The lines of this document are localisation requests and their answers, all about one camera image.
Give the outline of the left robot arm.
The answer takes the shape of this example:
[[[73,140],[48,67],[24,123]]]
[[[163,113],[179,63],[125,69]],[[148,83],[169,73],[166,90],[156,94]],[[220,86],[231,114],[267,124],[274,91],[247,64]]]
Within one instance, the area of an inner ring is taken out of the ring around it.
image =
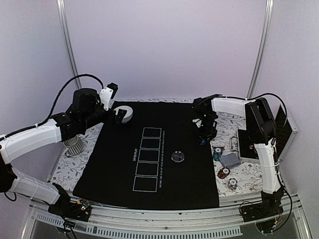
[[[94,89],[76,90],[73,102],[64,113],[50,114],[44,122],[32,125],[0,138],[0,191],[13,192],[49,204],[51,213],[70,216],[81,210],[70,201],[68,193],[58,184],[45,183],[13,168],[12,162],[18,157],[43,146],[73,139],[100,123],[119,124],[126,113],[110,109],[118,86],[110,83],[97,92]]]

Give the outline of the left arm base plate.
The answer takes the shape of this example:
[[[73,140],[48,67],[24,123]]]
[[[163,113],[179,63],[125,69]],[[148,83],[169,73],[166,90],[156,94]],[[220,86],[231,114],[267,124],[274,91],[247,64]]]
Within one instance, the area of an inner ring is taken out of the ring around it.
[[[80,203],[70,202],[69,200],[58,200],[55,204],[49,205],[48,212],[58,215],[63,219],[74,219],[88,222],[92,207],[83,200]]]

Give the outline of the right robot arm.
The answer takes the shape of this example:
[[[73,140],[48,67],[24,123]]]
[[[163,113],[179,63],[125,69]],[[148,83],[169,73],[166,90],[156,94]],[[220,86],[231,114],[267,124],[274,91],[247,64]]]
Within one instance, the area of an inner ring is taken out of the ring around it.
[[[196,125],[195,135],[201,145],[216,137],[218,112],[245,118],[246,131],[257,150],[263,176],[262,202],[257,209],[260,216],[268,217],[280,205],[285,188],[279,178],[276,122],[264,95],[244,99],[214,94],[195,99],[192,110],[198,114],[200,121]]]

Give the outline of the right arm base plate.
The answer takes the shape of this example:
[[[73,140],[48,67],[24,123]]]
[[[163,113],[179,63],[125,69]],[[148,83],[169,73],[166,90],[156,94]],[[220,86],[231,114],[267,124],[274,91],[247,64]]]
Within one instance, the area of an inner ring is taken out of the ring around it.
[[[256,221],[259,219],[268,218],[271,216],[280,215],[284,212],[281,201],[270,206],[266,202],[251,203],[244,201],[239,206],[239,213],[244,222]]]

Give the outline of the teal poker chip stack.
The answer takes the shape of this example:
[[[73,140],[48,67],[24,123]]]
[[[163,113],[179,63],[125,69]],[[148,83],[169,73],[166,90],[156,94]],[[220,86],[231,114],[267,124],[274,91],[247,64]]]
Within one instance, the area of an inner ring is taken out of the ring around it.
[[[223,147],[214,147],[213,148],[213,160],[220,161],[220,158],[223,154]]]

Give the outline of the black dealer button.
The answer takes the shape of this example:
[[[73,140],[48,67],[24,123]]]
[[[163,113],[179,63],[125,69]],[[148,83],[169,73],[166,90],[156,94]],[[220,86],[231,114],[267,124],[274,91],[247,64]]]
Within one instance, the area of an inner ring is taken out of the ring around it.
[[[183,152],[177,150],[171,154],[171,159],[175,163],[181,163],[184,161],[185,155]]]

